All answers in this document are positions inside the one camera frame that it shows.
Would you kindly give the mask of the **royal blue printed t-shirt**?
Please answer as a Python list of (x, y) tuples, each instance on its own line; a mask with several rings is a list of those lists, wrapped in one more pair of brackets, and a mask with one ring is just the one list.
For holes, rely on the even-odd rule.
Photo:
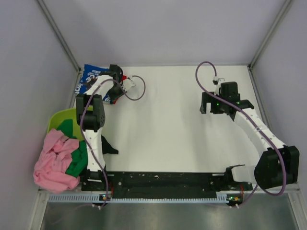
[[(83, 74), (81, 79), (74, 90), (74, 94), (88, 94), (91, 95), (97, 86), (100, 85), (106, 79), (112, 79), (111, 72), (109, 68), (100, 68), (97, 66), (85, 64), (83, 68)], [(113, 81), (106, 82), (103, 86), (99, 88), (96, 92), (97, 94), (102, 96), (103, 103), (105, 104), (115, 104), (116, 101), (110, 101), (107, 95), (107, 92), (112, 88)]]

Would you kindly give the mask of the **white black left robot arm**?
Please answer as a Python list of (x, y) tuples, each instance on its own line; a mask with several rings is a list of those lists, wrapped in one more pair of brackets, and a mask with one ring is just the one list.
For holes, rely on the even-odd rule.
[(107, 188), (106, 163), (103, 157), (102, 129), (106, 121), (104, 98), (115, 101), (122, 93), (123, 71), (111, 64), (85, 84), (83, 93), (76, 97), (76, 119), (86, 143), (88, 163), (86, 181), (92, 182), (98, 190)]

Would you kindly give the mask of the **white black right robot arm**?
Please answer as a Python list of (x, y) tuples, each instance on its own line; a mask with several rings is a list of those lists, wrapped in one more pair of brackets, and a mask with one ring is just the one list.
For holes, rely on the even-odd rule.
[(256, 148), (257, 165), (236, 165), (227, 168), (229, 174), (224, 184), (234, 190), (241, 182), (257, 184), (261, 189), (270, 189), (283, 184), (294, 184), (298, 178), (299, 150), (280, 141), (258, 116), (249, 100), (242, 100), (236, 82), (224, 79), (213, 81), (214, 92), (203, 92), (200, 112), (207, 113), (207, 104), (212, 114), (230, 116), (247, 135)]

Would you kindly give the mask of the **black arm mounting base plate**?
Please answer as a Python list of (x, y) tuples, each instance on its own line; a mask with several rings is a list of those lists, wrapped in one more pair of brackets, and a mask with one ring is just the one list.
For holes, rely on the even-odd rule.
[(107, 181), (118, 199), (215, 198), (221, 190), (252, 190), (251, 184), (235, 182), (226, 173), (108, 171)]

